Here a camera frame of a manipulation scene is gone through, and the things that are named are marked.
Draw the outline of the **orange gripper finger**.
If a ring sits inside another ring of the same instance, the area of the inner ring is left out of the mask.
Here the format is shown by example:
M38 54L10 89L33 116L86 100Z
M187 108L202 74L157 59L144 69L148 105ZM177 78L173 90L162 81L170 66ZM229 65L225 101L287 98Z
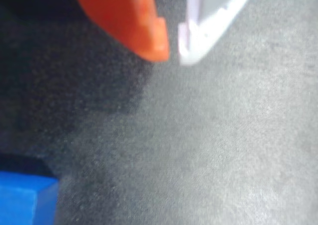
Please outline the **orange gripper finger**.
M155 0L77 0L88 18L133 53L152 62L169 58L166 20Z

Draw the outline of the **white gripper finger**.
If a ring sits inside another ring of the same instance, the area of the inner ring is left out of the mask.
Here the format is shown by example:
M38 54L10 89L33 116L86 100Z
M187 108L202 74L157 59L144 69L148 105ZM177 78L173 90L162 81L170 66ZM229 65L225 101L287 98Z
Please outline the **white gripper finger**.
M249 0L186 0L185 21L178 24L182 66L200 62L220 40Z

